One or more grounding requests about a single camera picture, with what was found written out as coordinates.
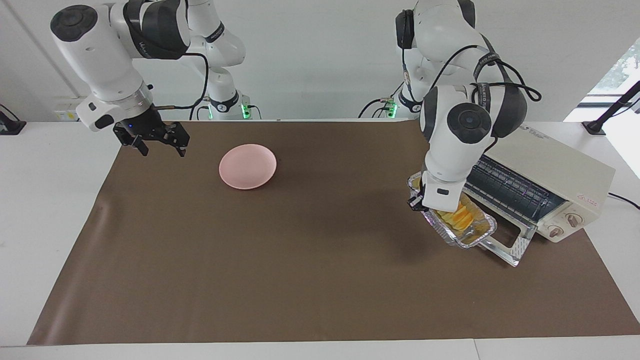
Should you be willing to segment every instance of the brown tablecloth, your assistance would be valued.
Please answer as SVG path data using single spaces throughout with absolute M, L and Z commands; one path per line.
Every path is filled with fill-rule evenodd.
M 584 231 L 518 268 L 448 247 L 405 203 L 414 122 L 186 128 L 184 159 L 120 151 L 30 345 L 640 334 Z M 278 158 L 248 192 L 218 175 L 242 143 Z

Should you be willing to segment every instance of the pink plate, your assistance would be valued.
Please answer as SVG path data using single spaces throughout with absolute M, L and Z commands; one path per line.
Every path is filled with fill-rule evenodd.
M 225 184 L 251 190 L 266 184 L 276 172 L 276 157 L 266 147 L 254 143 L 230 150 L 220 161 L 220 177 Z

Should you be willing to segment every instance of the green led light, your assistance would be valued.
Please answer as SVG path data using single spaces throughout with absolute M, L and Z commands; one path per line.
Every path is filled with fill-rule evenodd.
M 251 112 L 244 104 L 242 104 L 242 114 L 245 119 L 248 119 L 251 117 Z
M 398 112 L 398 105 L 394 103 L 393 108 L 391 109 L 391 112 L 389 113 L 389 117 L 392 118 L 392 119 L 395 119 L 397 112 Z

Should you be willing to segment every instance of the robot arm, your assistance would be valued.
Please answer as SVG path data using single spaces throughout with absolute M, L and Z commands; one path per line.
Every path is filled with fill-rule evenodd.
M 91 88 L 77 108 L 87 127 L 99 131 L 115 124 L 113 131 L 121 143 L 145 156 L 144 140 L 171 145 L 184 156 L 189 135 L 178 122 L 162 122 L 150 86 L 132 66 L 132 59 L 178 60 L 194 50 L 207 57 L 212 69 L 224 73 L 217 67 L 237 65 L 245 53 L 242 42 L 225 31 L 210 0 L 188 4 L 183 0 L 129 0 L 69 6 L 54 16 L 51 31 L 56 45 Z M 189 27 L 197 34 L 195 44 Z M 197 67 L 205 73 L 204 63 Z M 222 80 L 213 76 L 207 84 L 212 102 L 229 101 L 236 93 L 230 74 L 224 75 Z
M 209 112 L 217 120 L 246 119 L 251 116 L 249 98 L 234 83 L 231 73 L 224 69 L 244 62 L 246 49 L 242 41 L 220 21 L 210 0 L 190 0 L 189 27 L 192 33 L 190 53 L 205 54 L 209 61 Z M 207 69 L 198 58 L 183 57 L 181 64 L 205 77 Z
M 404 104 L 412 92 L 414 96 L 426 94 L 420 98 L 418 111 L 405 106 L 405 113 L 419 113 L 420 128 L 429 142 L 422 171 L 422 199 L 413 203 L 416 210 L 455 211 L 467 176 L 492 138 L 511 134 L 527 113 L 520 85 L 514 84 L 506 71 L 509 65 L 474 29 L 473 6 L 469 0 L 420 0 L 411 14 L 405 11 L 399 16 L 414 29 L 402 33 L 398 26 L 399 46 L 415 45 L 423 57 L 418 67 L 415 60 L 405 65 L 405 72 L 410 78 L 411 71 L 423 71 L 424 75 L 411 79 L 414 86 L 407 81 L 397 95 Z M 402 42 L 401 35 L 410 39 Z M 457 72 L 468 74 L 466 84 L 470 85 L 435 83 Z M 426 91 L 423 82 L 429 84 Z

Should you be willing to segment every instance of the label on toaster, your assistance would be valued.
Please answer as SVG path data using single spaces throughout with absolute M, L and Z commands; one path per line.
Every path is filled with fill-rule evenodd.
M 598 204 L 598 202 L 596 200 L 593 200 L 592 198 L 590 198 L 590 197 L 588 197 L 588 196 L 586 196 L 586 195 L 584 195 L 582 193 L 579 193 L 577 197 L 578 197 L 578 200 L 584 201 L 585 203 L 593 206 L 596 209 L 598 209 L 600 207 L 600 204 Z
M 549 137 L 541 132 L 539 132 L 538 130 L 533 129 L 532 127 L 526 126 L 526 125 L 520 125 L 520 129 L 527 131 L 530 135 L 535 136 L 536 138 L 539 139 L 548 139 Z

